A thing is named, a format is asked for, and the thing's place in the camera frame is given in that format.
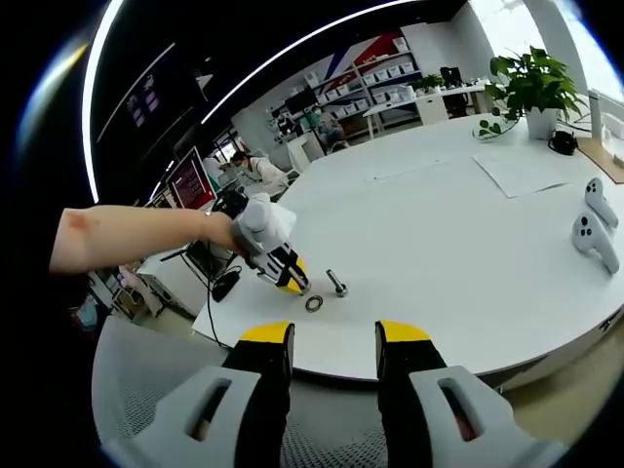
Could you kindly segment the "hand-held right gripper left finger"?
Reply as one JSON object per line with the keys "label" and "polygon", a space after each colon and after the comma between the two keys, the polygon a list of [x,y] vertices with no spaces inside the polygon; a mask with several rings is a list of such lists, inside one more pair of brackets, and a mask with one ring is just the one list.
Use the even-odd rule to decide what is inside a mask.
{"label": "hand-held right gripper left finger", "polygon": [[246,331],[224,361],[209,347],[119,320],[104,327],[104,457],[113,467],[277,467],[294,326]]}

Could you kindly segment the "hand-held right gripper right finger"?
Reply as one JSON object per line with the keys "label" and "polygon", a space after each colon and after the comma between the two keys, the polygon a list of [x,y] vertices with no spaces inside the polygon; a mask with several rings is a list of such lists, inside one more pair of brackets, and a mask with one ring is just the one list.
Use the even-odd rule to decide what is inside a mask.
{"label": "hand-held right gripper right finger", "polygon": [[553,467],[567,447],[532,437],[498,392],[448,366],[431,337],[375,324],[378,410],[391,467]]}

